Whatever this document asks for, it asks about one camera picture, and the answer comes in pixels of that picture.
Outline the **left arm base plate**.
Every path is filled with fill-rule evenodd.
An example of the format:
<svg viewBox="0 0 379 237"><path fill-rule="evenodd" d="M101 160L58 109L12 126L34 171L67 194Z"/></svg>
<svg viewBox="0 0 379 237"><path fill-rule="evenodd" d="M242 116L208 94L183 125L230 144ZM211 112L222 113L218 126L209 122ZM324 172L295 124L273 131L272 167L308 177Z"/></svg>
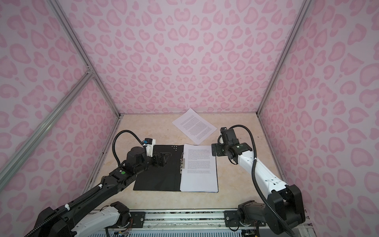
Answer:
<svg viewBox="0 0 379 237"><path fill-rule="evenodd" d="M145 212L106 212L101 224L110 228L142 228L145 221Z"/></svg>

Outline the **printed paper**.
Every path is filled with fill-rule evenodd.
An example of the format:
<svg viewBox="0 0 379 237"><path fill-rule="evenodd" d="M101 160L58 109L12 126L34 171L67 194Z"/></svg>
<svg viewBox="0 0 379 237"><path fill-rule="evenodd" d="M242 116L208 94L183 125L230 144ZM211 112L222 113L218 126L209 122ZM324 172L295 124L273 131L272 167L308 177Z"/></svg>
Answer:
<svg viewBox="0 0 379 237"><path fill-rule="evenodd" d="M180 191L217 193L216 157L210 145L184 145L185 169L181 174Z"/></svg>

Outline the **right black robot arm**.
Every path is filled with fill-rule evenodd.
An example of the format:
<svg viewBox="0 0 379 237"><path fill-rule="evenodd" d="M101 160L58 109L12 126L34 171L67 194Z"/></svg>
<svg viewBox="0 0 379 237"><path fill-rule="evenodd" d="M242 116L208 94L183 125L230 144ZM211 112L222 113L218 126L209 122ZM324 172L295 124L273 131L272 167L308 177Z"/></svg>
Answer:
<svg viewBox="0 0 379 237"><path fill-rule="evenodd" d="M212 144L212 154L227 157L231 164L245 169L261 202L249 200L238 205L233 216L226 216L226 226L236 232L240 226L259 227L268 225L270 230L280 235L295 236L294 228L306 220L302 192L296 185L288 185L278 178L259 159L252 132L244 125L222 127L217 143Z"/></svg>

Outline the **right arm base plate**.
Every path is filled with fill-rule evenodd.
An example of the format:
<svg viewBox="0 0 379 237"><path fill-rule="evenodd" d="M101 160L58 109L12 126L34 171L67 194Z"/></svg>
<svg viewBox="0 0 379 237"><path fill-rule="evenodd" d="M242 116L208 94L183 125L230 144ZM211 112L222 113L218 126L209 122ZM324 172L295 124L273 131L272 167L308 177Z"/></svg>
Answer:
<svg viewBox="0 0 379 237"><path fill-rule="evenodd" d="M241 215L238 210L225 210L223 214L224 214L225 226L227 228L236 229L243 226L241 222L242 220Z"/></svg>

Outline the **black file folder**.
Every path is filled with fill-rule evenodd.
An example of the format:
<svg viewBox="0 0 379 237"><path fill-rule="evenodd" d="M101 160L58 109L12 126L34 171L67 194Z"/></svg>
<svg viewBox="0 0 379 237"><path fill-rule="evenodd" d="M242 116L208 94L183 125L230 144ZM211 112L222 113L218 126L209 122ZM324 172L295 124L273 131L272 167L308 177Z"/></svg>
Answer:
<svg viewBox="0 0 379 237"><path fill-rule="evenodd" d="M156 145L154 153L171 153L172 156L164 167L150 167L136 178L135 191L181 192L180 159L184 145Z"/></svg>

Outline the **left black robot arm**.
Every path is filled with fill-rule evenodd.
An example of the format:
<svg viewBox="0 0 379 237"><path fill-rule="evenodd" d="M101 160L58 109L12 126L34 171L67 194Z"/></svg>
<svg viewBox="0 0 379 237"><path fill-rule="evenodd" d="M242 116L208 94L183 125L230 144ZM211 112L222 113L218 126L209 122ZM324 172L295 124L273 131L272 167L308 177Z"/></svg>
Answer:
<svg viewBox="0 0 379 237"><path fill-rule="evenodd" d="M43 210L28 237L88 237L101 229L116 226L129 228L132 217L129 208L119 201L96 214L91 212L101 203L126 189L137 175L150 167L164 167L171 153L146 152L136 154L132 160L123 161L101 182L78 198L56 208Z"/></svg>

